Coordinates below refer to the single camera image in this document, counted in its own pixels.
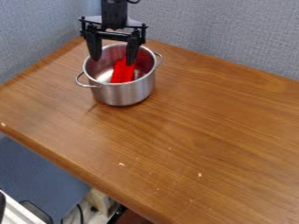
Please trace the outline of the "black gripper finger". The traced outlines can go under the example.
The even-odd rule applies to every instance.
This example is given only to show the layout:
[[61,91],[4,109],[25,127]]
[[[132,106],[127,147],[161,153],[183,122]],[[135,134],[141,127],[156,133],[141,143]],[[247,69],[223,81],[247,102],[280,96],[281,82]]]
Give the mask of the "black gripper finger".
[[136,55],[140,46],[140,31],[135,29],[127,39],[125,64],[131,66],[136,62]]
[[85,41],[88,46],[89,57],[99,61],[101,57],[101,37],[97,31],[88,31],[85,33]]

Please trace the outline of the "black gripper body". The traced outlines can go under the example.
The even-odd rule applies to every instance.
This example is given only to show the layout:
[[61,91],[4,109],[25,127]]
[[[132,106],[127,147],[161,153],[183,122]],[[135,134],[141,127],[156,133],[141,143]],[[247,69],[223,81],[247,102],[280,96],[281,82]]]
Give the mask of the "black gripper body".
[[113,39],[137,44],[145,42],[144,22],[128,16],[128,5],[137,4],[140,0],[100,0],[100,15],[81,16],[80,35],[89,44],[97,44],[101,39]]

